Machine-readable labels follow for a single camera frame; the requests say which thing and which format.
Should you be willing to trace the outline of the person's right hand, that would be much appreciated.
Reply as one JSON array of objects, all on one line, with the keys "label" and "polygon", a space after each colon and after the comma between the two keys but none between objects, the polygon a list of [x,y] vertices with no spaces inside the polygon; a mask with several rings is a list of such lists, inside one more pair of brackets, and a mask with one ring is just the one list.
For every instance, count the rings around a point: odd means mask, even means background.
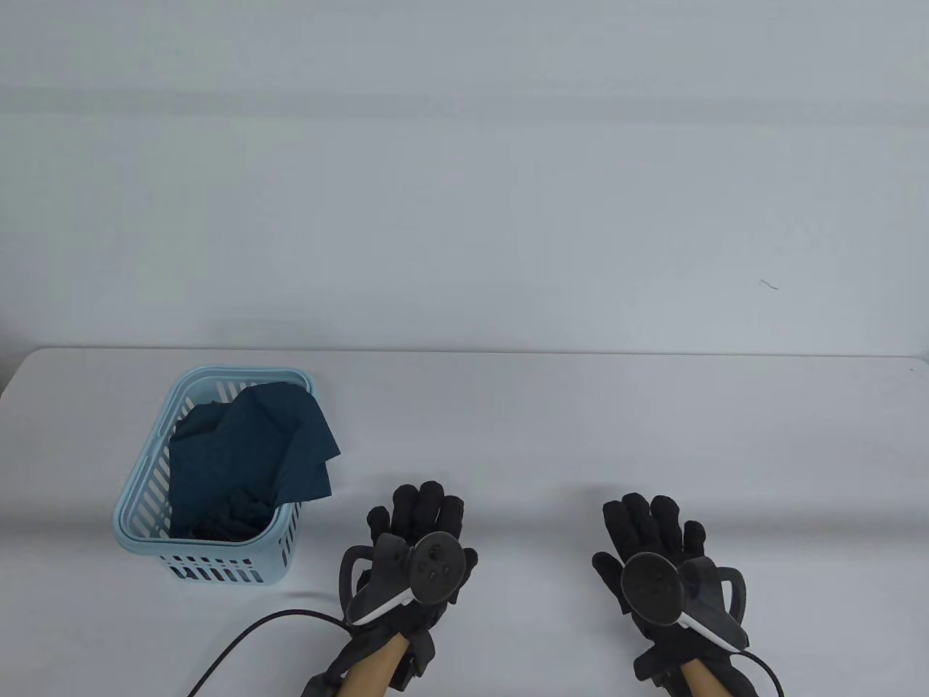
[{"label": "person's right hand", "polygon": [[682,665],[692,660],[703,663],[714,677],[736,695],[749,693],[748,679],[732,665],[729,654],[709,640],[680,625],[660,627],[647,623],[634,613],[621,590],[621,572],[625,562],[637,553],[657,553],[667,561],[680,564],[705,552],[706,532],[697,521],[679,522],[677,502],[658,495],[648,502],[638,492],[625,494],[621,500],[606,502],[602,508],[610,540],[618,555],[597,552],[592,566],[614,597],[623,614],[629,615],[652,647],[634,661],[638,680],[664,674],[679,674]]}]

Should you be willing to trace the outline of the person's left hand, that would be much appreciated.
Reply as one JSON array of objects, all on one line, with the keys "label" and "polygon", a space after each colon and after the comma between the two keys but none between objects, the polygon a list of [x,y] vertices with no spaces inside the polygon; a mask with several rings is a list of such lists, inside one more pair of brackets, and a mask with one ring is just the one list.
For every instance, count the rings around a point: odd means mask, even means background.
[{"label": "person's left hand", "polygon": [[391,508],[369,511],[371,544],[349,548],[340,567],[346,624],[373,648],[404,637],[419,672],[435,654],[433,627],[478,563],[460,541],[464,511],[437,481],[404,484]]}]

